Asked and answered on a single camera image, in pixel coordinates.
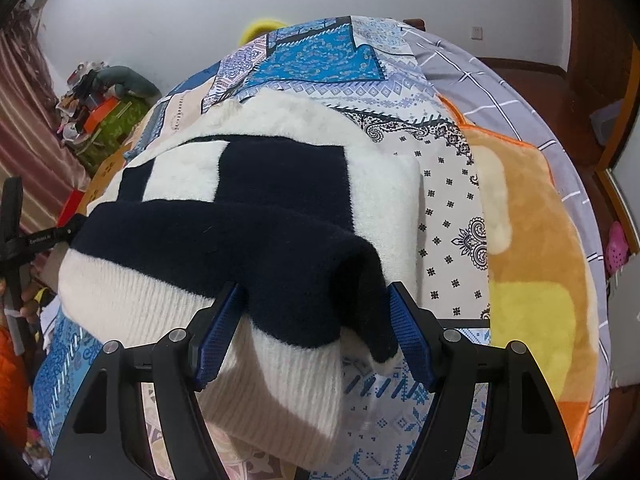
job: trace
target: silver bolt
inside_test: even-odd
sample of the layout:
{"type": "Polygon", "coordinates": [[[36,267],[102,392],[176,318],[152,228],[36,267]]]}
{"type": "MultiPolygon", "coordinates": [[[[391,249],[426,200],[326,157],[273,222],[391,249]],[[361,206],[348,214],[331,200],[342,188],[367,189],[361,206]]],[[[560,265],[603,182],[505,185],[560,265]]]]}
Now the silver bolt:
{"type": "Polygon", "coordinates": [[[102,351],[105,354],[113,354],[117,349],[118,346],[120,344],[117,341],[107,341],[103,346],[102,346],[102,351]]]}
{"type": "Polygon", "coordinates": [[[187,337],[187,331],[183,328],[176,328],[175,330],[171,330],[171,332],[169,332],[169,339],[174,343],[182,341],[185,337],[187,337]]]}
{"type": "Polygon", "coordinates": [[[516,354],[526,354],[527,345],[525,345],[522,341],[511,341],[511,350],[516,352],[516,354]]]}
{"type": "Polygon", "coordinates": [[[450,343],[457,343],[458,341],[460,341],[460,338],[462,338],[460,332],[453,328],[449,328],[448,330],[444,331],[444,339],[446,339],[450,343]]]}

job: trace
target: satin curtain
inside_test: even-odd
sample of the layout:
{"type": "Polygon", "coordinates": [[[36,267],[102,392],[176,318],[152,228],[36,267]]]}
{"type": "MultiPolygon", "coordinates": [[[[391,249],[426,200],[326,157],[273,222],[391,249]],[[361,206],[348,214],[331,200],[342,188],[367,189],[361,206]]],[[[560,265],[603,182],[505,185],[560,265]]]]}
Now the satin curtain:
{"type": "Polygon", "coordinates": [[[0,30],[0,184],[22,176],[20,225],[27,232],[55,225],[71,190],[89,182],[54,135],[60,124],[55,106],[49,69],[23,2],[0,30]]]}

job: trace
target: electrical socket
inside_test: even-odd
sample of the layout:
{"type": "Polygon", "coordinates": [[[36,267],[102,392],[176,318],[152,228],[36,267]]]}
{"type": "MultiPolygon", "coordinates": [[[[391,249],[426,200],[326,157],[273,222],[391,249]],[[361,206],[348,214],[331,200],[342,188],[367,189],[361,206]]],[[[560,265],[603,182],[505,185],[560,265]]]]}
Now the electrical socket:
{"type": "Polygon", "coordinates": [[[471,39],[482,40],[482,27],[471,27],[471,39]]]}

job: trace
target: folded sweater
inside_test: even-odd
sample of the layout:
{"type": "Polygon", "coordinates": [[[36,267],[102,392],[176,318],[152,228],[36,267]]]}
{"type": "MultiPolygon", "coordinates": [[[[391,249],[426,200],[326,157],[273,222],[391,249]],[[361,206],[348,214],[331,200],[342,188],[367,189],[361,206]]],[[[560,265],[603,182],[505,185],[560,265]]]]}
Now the folded sweater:
{"type": "Polygon", "coordinates": [[[63,308],[134,346],[240,283],[246,315],[202,413],[315,468],[340,422],[340,342],[380,373],[398,362],[385,286],[415,293],[418,188],[413,159],[379,153],[338,112],[269,90],[225,101],[149,146],[91,206],[60,269],[63,308]]]}

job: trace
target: yellow ring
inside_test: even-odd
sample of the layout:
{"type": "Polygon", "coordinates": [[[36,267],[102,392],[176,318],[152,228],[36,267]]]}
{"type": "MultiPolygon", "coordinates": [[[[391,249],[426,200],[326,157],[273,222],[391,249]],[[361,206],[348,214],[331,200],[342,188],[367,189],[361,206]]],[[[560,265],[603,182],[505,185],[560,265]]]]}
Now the yellow ring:
{"type": "Polygon", "coordinates": [[[255,40],[259,36],[271,32],[272,30],[278,30],[279,28],[287,27],[286,23],[277,22],[275,20],[258,20],[253,22],[242,33],[240,43],[238,46],[243,46],[249,43],[251,40],[255,40]]]}

